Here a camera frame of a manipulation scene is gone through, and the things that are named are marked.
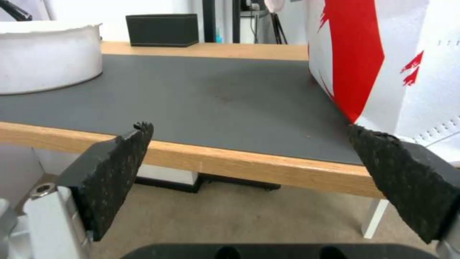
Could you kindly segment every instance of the paper bag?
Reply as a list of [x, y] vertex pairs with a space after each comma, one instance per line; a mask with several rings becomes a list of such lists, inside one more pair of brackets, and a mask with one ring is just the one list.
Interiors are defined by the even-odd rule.
[[353, 123], [460, 161], [460, 1], [306, 0], [310, 71]]

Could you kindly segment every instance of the red graphic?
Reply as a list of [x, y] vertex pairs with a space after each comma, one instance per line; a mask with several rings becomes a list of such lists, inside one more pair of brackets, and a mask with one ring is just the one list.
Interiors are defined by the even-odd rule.
[[407, 86], [411, 86], [415, 83], [415, 80], [417, 79], [417, 74], [419, 73], [419, 68], [417, 67], [415, 69], [414, 72], [412, 72], [412, 74], [408, 75], [405, 79], [404, 79], [404, 84], [403, 86], [407, 85]]
[[420, 63], [422, 62], [422, 57], [423, 57], [423, 50], [417, 56], [415, 56], [415, 58], [412, 61], [410, 61], [405, 67], [402, 68], [401, 73], [409, 69], [416, 68], [410, 75], [408, 75], [404, 79], [403, 86], [411, 86], [415, 84], [415, 80], [417, 79], [417, 75], [419, 73]]
[[321, 30], [322, 26], [326, 23], [327, 20], [329, 20], [329, 16], [328, 16], [329, 12], [327, 11], [327, 8], [328, 8], [328, 4], [326, 3], [326, 5], [324, 6], [324, 9], [322, 10], [322, 13], [321, 13], [321, 17], [320, 17], [321, 18], [321, 20], [320, 20], [321, 24], [319, 25], [318, 31]]
[[422, 62], [422, 57], [423, 57], [423, 50], [417, 56], [415, 56], [415, 58], [412, 61], [410, 61], [405, 67], [403, 67], [403, 69], [401, 70], [401, 73], [403, 73], [404, 71], [408, 69], [411, 69], [411, 68], [414, 68], [420, 65], [420, 63]]
[[355, 122], [385, 57], [374, 0], [325, 0], [320, 29], [329, 21], [334, 101]]

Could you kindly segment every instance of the white table leg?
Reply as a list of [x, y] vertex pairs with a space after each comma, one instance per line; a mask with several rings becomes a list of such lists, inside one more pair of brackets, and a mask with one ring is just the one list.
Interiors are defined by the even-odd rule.
[[383, 213], [388, 206], [388, 200], [373, 199], [369, 207], [366, 219], [361, 225], [361, 232], [364, 238], [370, 239], [375, 233]]

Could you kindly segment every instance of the gray tabletop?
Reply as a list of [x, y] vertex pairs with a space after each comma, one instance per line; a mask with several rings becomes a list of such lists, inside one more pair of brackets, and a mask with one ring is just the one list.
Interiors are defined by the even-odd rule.
[[347, 120], [302, 61], [104, 55], [76, 86], [0, 96], [0, 121], [361, 164]]

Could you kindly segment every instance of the black foam pad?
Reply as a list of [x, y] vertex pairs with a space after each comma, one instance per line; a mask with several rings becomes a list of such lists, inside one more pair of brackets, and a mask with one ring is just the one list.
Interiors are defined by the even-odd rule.
[[459, 208], [460, 172], [427, 148], [352, 125], [350, 141], [377, 188], [429, 243], [443, 236]]
[[153, 125], [139, 123], [124, 136], [95, 143], [58, 178], [69, 187], [86, 230], [99, 241], [107, 232], [142, 164]]

